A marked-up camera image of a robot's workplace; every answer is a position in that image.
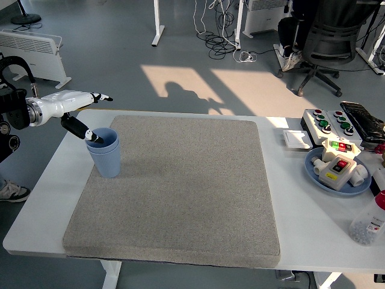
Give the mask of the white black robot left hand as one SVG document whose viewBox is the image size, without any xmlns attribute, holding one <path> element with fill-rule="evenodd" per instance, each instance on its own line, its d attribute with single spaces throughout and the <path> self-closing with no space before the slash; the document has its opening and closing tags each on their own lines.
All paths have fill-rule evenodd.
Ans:
<svg viewBox="0 0 385 289">
<path fill-rule="evenodd" d="M 80 120 L 70 115 L 70 112 L 87 107 L 99 101 L 113 101 L 113 98 L 95 92 L 78 92 L 63 90 L 44 96 L 36 101 L 36 121 L 34 124 L 40 126 L 45 124 L 51 117 L 60 118 L 61 126 L 80 139 L 103 143 L 92 130 Z"/>
</svg>

